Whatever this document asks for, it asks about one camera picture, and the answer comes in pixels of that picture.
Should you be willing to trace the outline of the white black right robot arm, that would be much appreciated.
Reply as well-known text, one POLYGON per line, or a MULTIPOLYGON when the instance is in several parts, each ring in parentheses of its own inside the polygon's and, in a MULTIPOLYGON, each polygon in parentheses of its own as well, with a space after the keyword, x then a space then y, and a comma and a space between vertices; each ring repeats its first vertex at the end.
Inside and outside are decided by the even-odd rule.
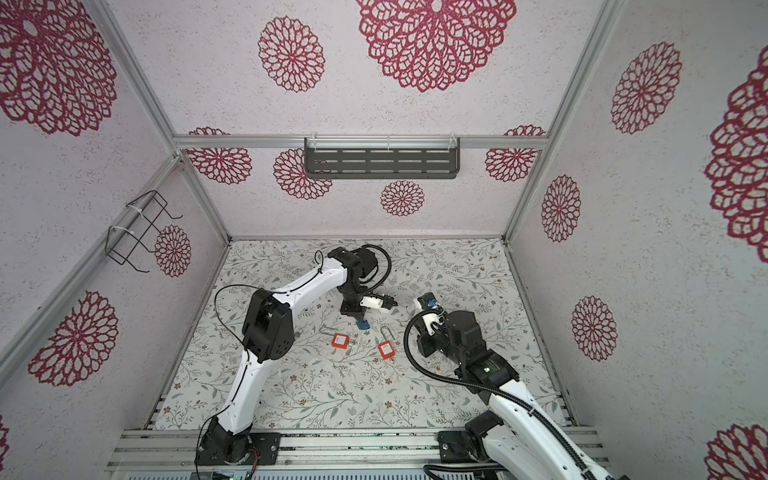
POLYGON ((429 478, 453 472, 480 479, 611 478, 542 409, 517 371, 487 346, 472 312, 420 307, 403 336, 403 346, 411 345, 423 357, 441 353, 456 365, 453 375, 438 374, 408 352, 407 360, 419 373, 462 386, 486 406, 462 430, 438 433, 440 460, 423 468, 429 478))

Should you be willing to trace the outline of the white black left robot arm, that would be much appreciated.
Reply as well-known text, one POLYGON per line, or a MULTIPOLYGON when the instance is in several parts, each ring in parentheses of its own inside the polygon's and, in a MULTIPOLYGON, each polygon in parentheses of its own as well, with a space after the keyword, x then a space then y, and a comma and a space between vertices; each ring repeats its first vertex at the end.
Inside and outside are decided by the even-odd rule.
POLYGON ((254 290, 241 329, 242 355, 233 386, 221 410, 200 428, 195 466, 238 465, 251 458, 250 432, 264 386, 294 344, 295 317, 317 299, 338 291, 340 314, 354 319, 360 330, 370 328, 367 311, 397 305, 393 297, 375 293, 382 284, 373 280, 379 272, 377 253, 386 260, 387 278, 392 270, 389 253, 379 245, 364 244, 320 252, 317 265, 298 279, 276 290, 254 290))

